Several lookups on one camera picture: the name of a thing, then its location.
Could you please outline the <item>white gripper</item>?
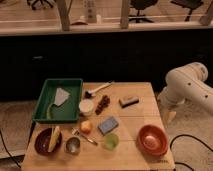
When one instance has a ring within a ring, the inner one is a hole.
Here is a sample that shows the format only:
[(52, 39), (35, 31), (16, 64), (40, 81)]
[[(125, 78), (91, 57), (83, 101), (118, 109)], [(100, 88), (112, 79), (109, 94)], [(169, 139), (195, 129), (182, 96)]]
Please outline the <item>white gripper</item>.
[[(173, 108), (184, 103), (184, 98), (178, 95), (176, 92), (173, 92), (171, 89), (163, 89), (158, 95), (157, 99), (160, 101), (161, 105), (168, 110), (172, 110)], [(175, 116), (175, 111), (167, 112), (163, 117), (164, 124), (168, 125), (171, 123)]]

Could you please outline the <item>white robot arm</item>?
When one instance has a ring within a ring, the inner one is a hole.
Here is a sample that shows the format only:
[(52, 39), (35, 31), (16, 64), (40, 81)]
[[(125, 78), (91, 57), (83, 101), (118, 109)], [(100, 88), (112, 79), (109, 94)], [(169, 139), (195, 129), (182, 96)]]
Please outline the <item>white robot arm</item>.
[(165, 125), (174, 119), (174, 109), (185, 100), (192, 101), (213, 115), (213, 88), (205, 84), (207, 78), (208, 70), (200, 62), (174, 68), (166, 74), (166, 86), (157, 97), (162, 105), (161, 117)]

